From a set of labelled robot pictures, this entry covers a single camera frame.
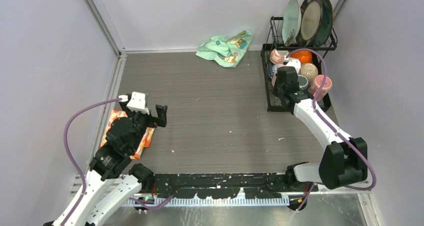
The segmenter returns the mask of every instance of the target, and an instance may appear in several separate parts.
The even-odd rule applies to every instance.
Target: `green towel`
[[[196,56],[215,60],[223,67],[236,67],[252,39],[253,35],[250,31],[242,31],[228,39],[223,36],[212,37],[211,41],[201,44]]]

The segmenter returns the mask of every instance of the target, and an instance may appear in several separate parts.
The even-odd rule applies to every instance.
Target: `black dish rack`
[[[262,50],[260,52],[260,57],[262,58],[263,76],[265,78],[266,99],[268,102],[267,110],[269,112],[288,112],[290,109],[283,107],[278,97],[273,95],[273,85],[271,84],[268,76],[271,67],[274,65],[270,60],[271,51],[275,48],[281,51],[294,51],[296,49],[308,48],[314,51],[325,51],[323,55],[324,58],[328,51],[334,51],[336,49],[338,39],[333,28],[327,41],[320,47],[299,47],[296,44],[286,47],[284,46],[283,36],[281,34],[283,27],[283,17],[271,17],[269,23],[271,27],[269,29],[268,37],[266,38],[266,44],[262,45]],[[315,54],[312,54],[312,63],[318,68],[318,73],[322,74],[321,62],[318,60],[318,57]],[[318,102],[318,104],[323,111],[327,111],[331,107],[331,100],[329,95],[325,95],[324,98]]]

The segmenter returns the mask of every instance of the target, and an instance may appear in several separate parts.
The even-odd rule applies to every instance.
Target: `dark rimmed plate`
[[[326,43],[333,28],[333,7],[330,0],[322,0],[322,19],[318,33],[315,35],[311,44],[319,47]]]
[[[304,0],[300,11],[302,12],[302,23],[296,39],[298,45],[304,47],[312,42],[320,29],[323,18],[323,0]]]

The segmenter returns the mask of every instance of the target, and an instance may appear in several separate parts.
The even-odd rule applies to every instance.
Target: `beige cup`
[[[317,67],[312,63],[305,63],[300,67],[300,72],[302,76],[306,77],[309,81],[309,84],[312,84],[315,77],[318,76],[318,69]]]

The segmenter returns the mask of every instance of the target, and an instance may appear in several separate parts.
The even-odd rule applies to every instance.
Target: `gray wood surface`
[[[284,172],[321,160],[322,148],[300,120],[267,112],[259,51],[236,68],[195,53],[130,54],[119,95],[132,91],[148,93],[154,115],[155,104],[168,105],[167,127],[134,161],[153,172]],[[327,114],[336,119],[332,109]]]

